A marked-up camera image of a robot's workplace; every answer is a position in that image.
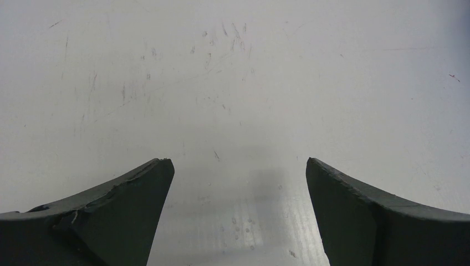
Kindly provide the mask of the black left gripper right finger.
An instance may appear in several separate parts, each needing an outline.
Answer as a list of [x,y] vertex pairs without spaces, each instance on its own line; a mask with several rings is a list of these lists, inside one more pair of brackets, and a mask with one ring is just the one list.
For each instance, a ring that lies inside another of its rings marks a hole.
[[306,181],[330,265],[468,265],[469,215],[413,202],[310,158]]

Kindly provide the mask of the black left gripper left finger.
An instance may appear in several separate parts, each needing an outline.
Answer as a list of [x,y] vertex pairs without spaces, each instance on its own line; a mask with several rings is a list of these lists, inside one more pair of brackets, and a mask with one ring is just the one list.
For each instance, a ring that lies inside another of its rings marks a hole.
[[146,265],[175,169],[153,159],[27,212],[1,214],[2,265]]

